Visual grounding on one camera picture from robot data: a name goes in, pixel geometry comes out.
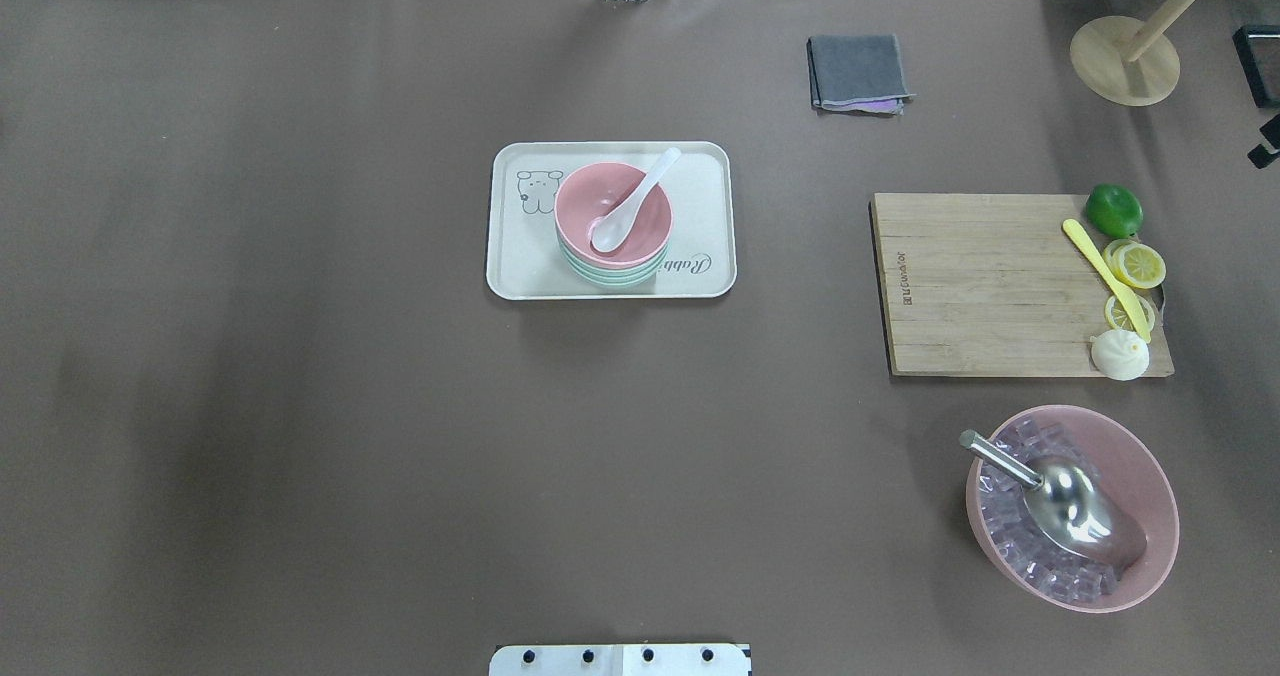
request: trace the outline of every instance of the ice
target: ice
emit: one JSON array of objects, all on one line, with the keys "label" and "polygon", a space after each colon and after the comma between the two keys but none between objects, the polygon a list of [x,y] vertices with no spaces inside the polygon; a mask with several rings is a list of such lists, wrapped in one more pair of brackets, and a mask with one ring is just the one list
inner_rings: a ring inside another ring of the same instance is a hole
[{"label": "ice", "polygon": [[[993,443],[1027,462],[1042,456],[1065,456],[1097,479],[1097,467],[1071,442],[1061,424],[1039,425],[1021,417],[996,434]],[[1093,603],[1115,592],[1112,567],[1066,552],[1046,536],[1023,503],[1023,490],[996,466],[983,463],[978,498],[982,520],[996,553],[1033,589],[1062,603]]]}]

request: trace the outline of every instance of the cartoon dog drawing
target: cartoon dog drawing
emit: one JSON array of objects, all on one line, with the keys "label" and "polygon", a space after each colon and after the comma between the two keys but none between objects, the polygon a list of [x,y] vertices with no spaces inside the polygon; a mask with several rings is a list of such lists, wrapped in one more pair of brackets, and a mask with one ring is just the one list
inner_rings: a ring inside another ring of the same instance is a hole
[{"label": "cartoon dog drawing", "polygon": [[517,172],[516,189],[525,214],[550,214],[564,172]]}]

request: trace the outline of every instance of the lemon slice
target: lemon slice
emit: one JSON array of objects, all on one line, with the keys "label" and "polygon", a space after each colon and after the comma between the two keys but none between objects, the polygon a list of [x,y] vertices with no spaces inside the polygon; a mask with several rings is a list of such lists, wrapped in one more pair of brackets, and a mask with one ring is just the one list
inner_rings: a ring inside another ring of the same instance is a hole
[{"label": "lemon slice", "polygon": [[1129,246],[1129,243],[1138,243],[1138,242],[1135,242],[1134,239],[1115,239],[1114,242],[1107,243],[1106,248],[1102,248],[1102,261],[1106,262],[1107,266],[1111,266],[1112,271],[1115,271],[1114,259],[1116,255],[1116,248],[1120,248],[1123,246]]},{"label": "lemon slice", "polygon": [[[1155,328],[1156,328],[1156,307],[1152,306],[1152,303],[1149,301],[1147,301],[1147,298],[1143,298],[1140,296],[1138,297],[1138,303],[1142,303],[1142,312],[1143,312],[1143,316],[1147,316],[1147,325],[1152,330],[1155,330]],[[1107,324],[1112,329],[1124,329],[1126,332],[1137,332],[1138,330],[1138,329],[1133,328],[1133,321],[1129,320],[1129,312],[1125,312],[1124,307],[1120,306],[1120,302],[1116,301],[1116,297],[1114,297],[1114,296],[1111,298],[1107,298],[1107,307],[1106,307],[1103,315],[1107,318]]]},{"label": "lemon slice", "polygon": [[1129,243],[1112,252],[1111,273],[1135,289],[1153,289],[1165,280],[1165,260],[1156,248]]}]

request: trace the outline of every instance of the wooden cutting board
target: wooden cutting board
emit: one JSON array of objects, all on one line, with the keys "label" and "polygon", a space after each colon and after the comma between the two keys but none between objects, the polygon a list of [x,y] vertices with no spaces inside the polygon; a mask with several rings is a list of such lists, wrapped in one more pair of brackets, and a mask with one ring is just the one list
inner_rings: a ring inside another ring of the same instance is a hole
[{"label": "wooden cutting board", "polygon": [[[877,193],[876,257],[890,366],[902,376],[1101,376],[1089,337],[1110,289],[1062,233],[1085,196]],[[1161,298],[1139,291],[1158,307]],[[1144,376],[1174,362],[1164,320]]]}]

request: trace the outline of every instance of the round wooden base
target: round wooden base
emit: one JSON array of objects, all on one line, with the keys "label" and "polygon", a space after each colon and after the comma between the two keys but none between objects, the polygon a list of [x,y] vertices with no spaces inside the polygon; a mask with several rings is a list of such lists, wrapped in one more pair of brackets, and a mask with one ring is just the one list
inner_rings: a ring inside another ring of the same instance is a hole
[{"label": "round wooden base", "polygon": [[1103,15],[1080,26],[1071,38],[1071,65],[1094,93],[1124,106],[1151,106],[1174,92],[1179,61],[1164,35],[1137,61],[1120,52],[1143,23],[1129,15]]}]

